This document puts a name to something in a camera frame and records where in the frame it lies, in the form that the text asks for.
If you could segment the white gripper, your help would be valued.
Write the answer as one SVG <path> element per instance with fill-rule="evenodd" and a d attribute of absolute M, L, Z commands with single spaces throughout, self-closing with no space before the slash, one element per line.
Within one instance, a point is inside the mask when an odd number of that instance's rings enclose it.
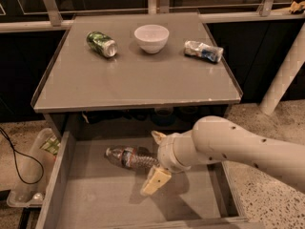
<path fill-rule="evenodd" d="M 157 157 L 162 167 L 153 165 L 150 169 L 140 190 L 142 196 L 154 194 L 172 178 L 172 173 L 186 172 L 202 161 L 194 146 L 191 131 L 171 135 L 151 131 L 151 135 L 159 144 Z"/>

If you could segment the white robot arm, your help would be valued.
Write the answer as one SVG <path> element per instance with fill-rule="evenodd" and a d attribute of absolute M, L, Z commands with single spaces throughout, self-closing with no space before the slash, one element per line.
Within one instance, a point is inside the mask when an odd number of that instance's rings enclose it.
<path fill-rule="evenodd" d="M 188 132 L 163 135 L 153 131 L 152 136 L 158 144 L 159 165 L 150 169 L 141 188 L 144 196 L 154 194 L 173 173 L 227 160 L 252 166 L 305 192 L 304 145 L 256 135 L 213 115 L 197 120 Z"/>

